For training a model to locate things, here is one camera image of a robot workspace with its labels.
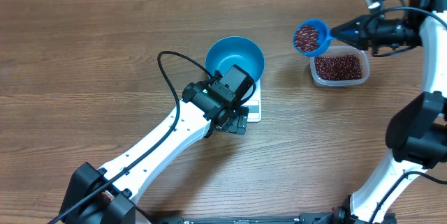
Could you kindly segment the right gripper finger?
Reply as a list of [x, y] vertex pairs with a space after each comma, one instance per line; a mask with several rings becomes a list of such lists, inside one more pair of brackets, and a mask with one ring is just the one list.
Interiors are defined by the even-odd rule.
[[347, 45], [359, 50], [368, 50], [369, 42], [366, 38], [362, 38], [358, 33], [346, 35], [345, 33], [334, 33], [333, 37]]
[[364, 23], [368, 19], [369, 15], [361, 15], [353, 20], [333, 27], [330, 30], [331, 36], [355, 36], [364, 30]]

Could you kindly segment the blue plastic measuring scoop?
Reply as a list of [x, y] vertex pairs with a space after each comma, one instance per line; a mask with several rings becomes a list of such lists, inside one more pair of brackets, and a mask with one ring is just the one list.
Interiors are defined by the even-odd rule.
[[306, 57], [322, 57], [342, 48], [332, 45], [334, 40], [336, 38], [324, 21], [311, 18], [297, 26], [292, 43], [295, 50]]

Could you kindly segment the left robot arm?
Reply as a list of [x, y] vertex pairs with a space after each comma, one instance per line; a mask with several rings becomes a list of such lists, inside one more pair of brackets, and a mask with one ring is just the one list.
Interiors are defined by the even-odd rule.
[[148, 223], [137, 204], [153, 180], [187, 147], [215, 130], [243, 135], [256, 90], [250, 82], [217, 78], [188, 84], [172, 112], [122, 155], [99, 169], [72, 175], [56, 223]]

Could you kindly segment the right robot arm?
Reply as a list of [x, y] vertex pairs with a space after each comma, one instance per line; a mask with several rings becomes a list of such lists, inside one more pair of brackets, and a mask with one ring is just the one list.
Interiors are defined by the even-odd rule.
[[394, 223], [387, 211], [406, 187], [438, 163], [446, 162], [446, 0], [409, 0], [404, 15], [387, 20], [385, 0], [365, 0], [369, 14], [331, 30], [333, 38], [359, 50], [390, 47], [391, 54], [424, 51], [420, 94], [401, 109], [386, 130], [387, 151], [365, 184], [322, 223]]

